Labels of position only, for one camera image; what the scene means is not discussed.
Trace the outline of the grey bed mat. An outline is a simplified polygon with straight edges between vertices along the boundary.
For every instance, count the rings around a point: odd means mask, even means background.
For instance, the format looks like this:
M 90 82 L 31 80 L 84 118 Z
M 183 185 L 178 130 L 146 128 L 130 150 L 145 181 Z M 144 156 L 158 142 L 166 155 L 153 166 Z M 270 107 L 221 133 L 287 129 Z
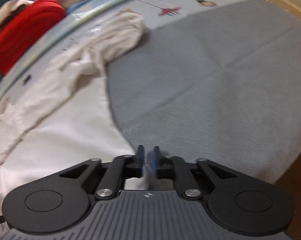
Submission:
M 264 0 L 151 30 L 108 66 L 122 134 L 269 183 L 301 153 L 301 20 Z

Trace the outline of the red folded blanket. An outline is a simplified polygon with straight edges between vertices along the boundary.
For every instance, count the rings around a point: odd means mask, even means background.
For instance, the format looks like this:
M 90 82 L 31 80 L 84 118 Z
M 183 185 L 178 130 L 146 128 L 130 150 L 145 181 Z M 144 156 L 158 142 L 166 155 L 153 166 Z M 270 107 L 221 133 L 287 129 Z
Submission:
M 0 32 L 0 72 L 6 75 L 24 53 L 66 16 L 58 0 L 37 0 Z

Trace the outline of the white garment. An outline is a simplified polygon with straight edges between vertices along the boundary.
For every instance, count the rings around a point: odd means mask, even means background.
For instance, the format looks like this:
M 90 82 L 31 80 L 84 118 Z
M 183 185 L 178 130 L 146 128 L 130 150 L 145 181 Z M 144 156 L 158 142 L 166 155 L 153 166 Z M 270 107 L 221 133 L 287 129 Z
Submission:
M 0 114 L 0 214 L 15 188 L 86 160 L 134 154 L 115 125 L 106 66 L 134 49 L 143 17 L 124 12 L 55 56 Z

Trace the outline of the printed light blue bedsheet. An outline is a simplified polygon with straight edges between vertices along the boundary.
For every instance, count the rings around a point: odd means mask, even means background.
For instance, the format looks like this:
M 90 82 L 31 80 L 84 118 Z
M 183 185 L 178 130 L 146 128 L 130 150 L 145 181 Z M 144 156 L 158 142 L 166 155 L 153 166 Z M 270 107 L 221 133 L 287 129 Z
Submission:
M 207 49 L 195 43 L 203 13 L 227 11 L 253 0 L 91 0 L 42 37 L 0 83 L 0 113 L 7 102 L 15 103 L 36 82 L 55 56 L 93 38 L 114 17 L 133 11 L 145 23 L 146 37 L 135 56 L 150 48 L 144 63 L 152 69 L 205 63 Z

